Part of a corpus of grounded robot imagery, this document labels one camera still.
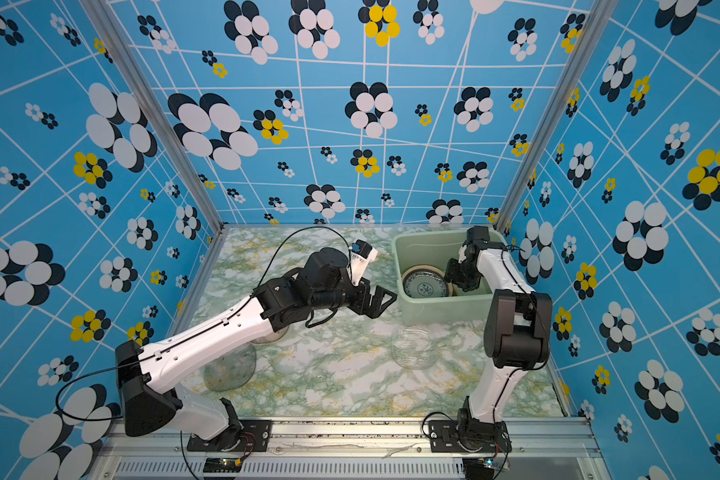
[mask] marble tabletop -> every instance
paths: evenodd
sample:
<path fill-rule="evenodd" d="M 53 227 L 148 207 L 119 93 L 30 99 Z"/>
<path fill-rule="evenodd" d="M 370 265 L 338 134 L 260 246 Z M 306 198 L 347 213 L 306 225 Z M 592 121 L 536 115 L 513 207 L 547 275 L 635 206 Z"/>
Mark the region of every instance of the marble tabletop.
<path fill-rule="evenodd" d="M 295 227 L 233 227 L 214 265 L 191 325 L 222 312 L 259 281 L 275 249 Z M 369 242 L 378 250 L 365 271 L 372 286 L 395 291 L 392 238 L 425 231 L 425 227 L 336 227 L 349 243 Z M 333 232 L 300 232 L 280 249 L 268 278 L 303 266 L 324 246 L 344 251 Z M 290 326 L 283 338 L 255 345 L 256 372 L 247 384 L 227 392 L 206 388 L 202 372 L 182 383 L 204 396 L 228 398 L 240 416 L 424 416 L 432 411 L 455 416 L 478 384 L 486 356 L 480 322 L 442 322 L 425 328 L 436 342 L 436 363 L 426 370 L 407 370 L 392 358 L 393 335 L 405 328 L 393 303 L 372 320 L 341 309 L 325 325 Z M 562 416 L 547 370 L 529 372 L 515 388 L 506 416 Z"/>

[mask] metal vent grille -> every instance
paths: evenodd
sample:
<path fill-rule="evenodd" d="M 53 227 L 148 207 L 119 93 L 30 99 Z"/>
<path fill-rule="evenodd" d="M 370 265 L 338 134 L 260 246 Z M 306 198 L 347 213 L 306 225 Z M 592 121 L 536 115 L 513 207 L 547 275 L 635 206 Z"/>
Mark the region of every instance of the metal vent grille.
<path fill-rule="evenodd" d="M 241 477 L 250 478 L 463 478 L 452 458 L 249 458 Z"/>
<path fill-rule="evenodd" d="M 192 471 L 200 478 L 230 478 L 229 473 L 202 473 L 203 461 L 190 459 Z M 188 478 L 190 473 L 179 459 L 125 457 L 114 480 L 141 478 Z M 464 478 L 461 459 L 453 458 L 248 458 L 238 478 Z"/>
<path fill-rule="evenodd" d="M 190 461 L 192 471 L 202 472 L 203 460 L 187 459 Z M 127 480 L 130 478 L 187 478 L 191 474 L 186 469 L 182 458 L 178 460 L 155 460 L 148 457 L 125 457 L 120 460 L 115 470 L 115 478 Z"/>

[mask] blue wallpaper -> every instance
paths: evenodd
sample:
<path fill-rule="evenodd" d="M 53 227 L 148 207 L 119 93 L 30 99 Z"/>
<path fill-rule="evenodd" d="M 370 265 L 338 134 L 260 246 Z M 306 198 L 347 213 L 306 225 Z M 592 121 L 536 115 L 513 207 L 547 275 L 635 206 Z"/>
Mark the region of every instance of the blue wallpaper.
<path fill-rule="evenodd" d="M 613 478 L 720 478 L 720 0 L 621 0 L 514 212 Z"/>
<path fill-rule="evenodd" d="M 501 206 L 593 0 L 109 4 L 225 221 L 458 224 Z"/>
<path fill-rule="evenodd" d="M 0 478 L 86 473 L 104 423 L 59 388 L 164 337 L 213 235 L 116 63 L 76 2 L 0 1 Z"/>

